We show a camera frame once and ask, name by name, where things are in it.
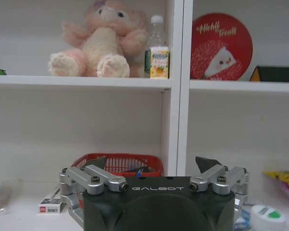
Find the white box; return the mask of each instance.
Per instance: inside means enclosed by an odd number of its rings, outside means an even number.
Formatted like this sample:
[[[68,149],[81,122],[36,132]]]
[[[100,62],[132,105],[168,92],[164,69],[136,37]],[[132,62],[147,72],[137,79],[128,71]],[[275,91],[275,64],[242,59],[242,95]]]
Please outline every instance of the white box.
[[[39,213],[61,213],[64,208],[60,200],[60,188],[57,186],[39,204]]]

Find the small box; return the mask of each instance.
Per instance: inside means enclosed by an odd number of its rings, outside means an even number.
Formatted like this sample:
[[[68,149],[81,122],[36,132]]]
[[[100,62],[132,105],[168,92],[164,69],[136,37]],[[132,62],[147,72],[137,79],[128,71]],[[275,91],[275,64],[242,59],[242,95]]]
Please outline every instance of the small box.
[[[60,200],[60,188],[57,186],[39,204],[39,213],[61,213],[64,208]]]
[[[256,82],[289,82],[289,67],[258,66],[250,80]]]

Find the red basket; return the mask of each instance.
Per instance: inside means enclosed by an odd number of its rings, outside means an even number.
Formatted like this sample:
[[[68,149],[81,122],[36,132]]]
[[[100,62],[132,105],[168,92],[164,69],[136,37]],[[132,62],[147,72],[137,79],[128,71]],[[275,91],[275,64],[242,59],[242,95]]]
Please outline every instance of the red basket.
[[[130,169],[135,169],[139,167],[147,166],[155,170],[155,172],[144,172],[142,177],[160,177],[163,173],[163,164],[155,156],[151,155],[135,155],[135,154],[102,154],[94,153],[87,154],[77,161],[74,162],[72,167],[81,167],[84,166],[88,160],[96,159],[98,157],[107,157],[105,170],[117,175],[124,177],[135,177],[136,172],[127,172]]]

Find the white wall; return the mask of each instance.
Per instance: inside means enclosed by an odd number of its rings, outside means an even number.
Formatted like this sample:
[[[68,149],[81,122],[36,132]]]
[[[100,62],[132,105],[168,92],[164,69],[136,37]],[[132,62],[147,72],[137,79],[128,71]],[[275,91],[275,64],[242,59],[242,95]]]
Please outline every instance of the white wall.
[[[274,188],[265,170],[289,171],[289,95],[192,93],[186,174],[195,156],[250,171],[250,189]]]
[[[243,80],[249,80],[257,65],[289,66],[289,0],[194,0],[193,10],[194,19],[226,13],[246,26],[254,56]]]
[[[56,182],[94,152],[160,153],[161,94],[0,90],[0,180]]]
[[[165,0],[125,0],[148,18],[165,14]],[[48,76],[51,53],[69,49],[62,20],[82,24],[92,0],[0,0],[0,68],[8,75]]]

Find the bottle cap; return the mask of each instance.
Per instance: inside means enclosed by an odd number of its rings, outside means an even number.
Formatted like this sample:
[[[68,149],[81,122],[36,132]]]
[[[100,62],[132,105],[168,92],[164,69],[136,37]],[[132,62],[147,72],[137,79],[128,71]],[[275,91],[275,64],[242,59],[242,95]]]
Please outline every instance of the bottle cap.
[[[153,15],[151,18],[151,23],[164,23],[164,18],[161,15]]]
[[[279,211],[265,205],[251,208],[250,223],[256,231],[284,231],[286,218]]]

